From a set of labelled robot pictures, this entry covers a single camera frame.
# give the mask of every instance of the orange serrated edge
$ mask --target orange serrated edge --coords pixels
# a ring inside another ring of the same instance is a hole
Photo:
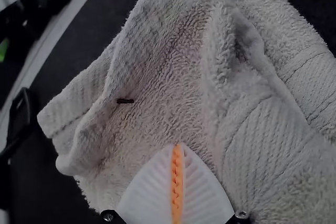
[[[183,204],[183,153],[178,144],[173,148],[172,155],[172,219],[173,224],[182,223],[182,204]]]

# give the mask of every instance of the screw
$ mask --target screw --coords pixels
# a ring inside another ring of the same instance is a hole
[[[248,219],[248,213],[245,212],[245,211],[237,211],[235,213],[235,216],[236,216],[237,219],[240,219],[240,220]]]
[[[113,220],[113,215],[112,214],[109,214],[109,213],[106,213],[104,216],[103,216],[103,219],[105,221],[108,221],[108,222],[111,222]]]

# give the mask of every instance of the green object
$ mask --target green object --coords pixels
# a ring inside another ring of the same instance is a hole
[[[5,38],[0,43],[0,62],[4,62],[8,46],[9,46],[9,39]]]

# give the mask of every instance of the terry cloth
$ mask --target terry cloth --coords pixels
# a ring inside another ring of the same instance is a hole
[[[331,223],[334,65],[285,0],[138,0],[38,122],[96,211],[183,142],[254,223]]]

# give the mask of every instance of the dark fabric surface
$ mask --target dark fabric surface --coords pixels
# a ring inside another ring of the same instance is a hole
[[[88,0],[65,31],[31,86],[46,103],[90,65],[124,24],[137,0]],[[289,0],[336,50],[335,0]],[[12,159],[12,223],[99,223],[73,178],[55,168],[56,153],[41,131]]]

